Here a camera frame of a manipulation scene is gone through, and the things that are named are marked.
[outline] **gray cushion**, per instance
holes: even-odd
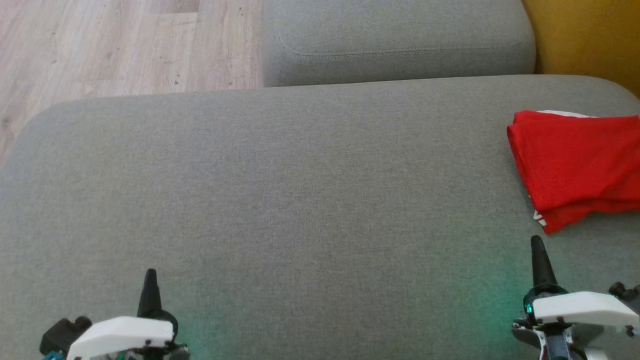
[[[530,74],[520,0],[266,0],[266,86]]]
[[[0,348],[134,315],[158,270],[196,359],[534,359],[509,331],[533,220],[513,113],[640,112],[613,83],[454,78],[97,99],[0,168]],[[569,290],[640,282],[640,214],[545,238]],[[640,343],[601,341],[618,359]]]

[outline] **folded red t-shirt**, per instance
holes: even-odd
[[[509,144],[547,234],[592,211],[640,209],[640,119],[515,114]]]

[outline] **gray fabric surface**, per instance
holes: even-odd
[[[505,128],[640,112],[600,79],[505,76],[97,99],[0,168],[0,348],[134,315],[145,270],[195,359],[534,359],[511,337],[541,234]],[[640,282],[640,214],[551,238],[569,290]],[[609,336],[615,359],[640,343]]]
[[[530,74],[520,0],[267,0],[266,86]]]

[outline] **white plastic robot part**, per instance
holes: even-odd
[[[171,322],[121,316],[92,325],[71,344],[67,359],[90,360],[130,348],[163,347],[172,339]]]
[[[557,322],[559,317],[567,323],[590,323],[625,329],[633,326],[640,331],[640,316],[616,297],[608,294],[580,291],[533,301],[533,312],[544,323]]]

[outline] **gray sofa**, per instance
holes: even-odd
[[[542,234],[506,139],[522,109],[640,101],[511,75],[54,106],[0,168],[3,359],[61,317],[134,315],[150,267],[195,359],[535,359],[510,332]],[[639,234],[592,215],[545,241],[563,286],[603,292],[639,282]]]

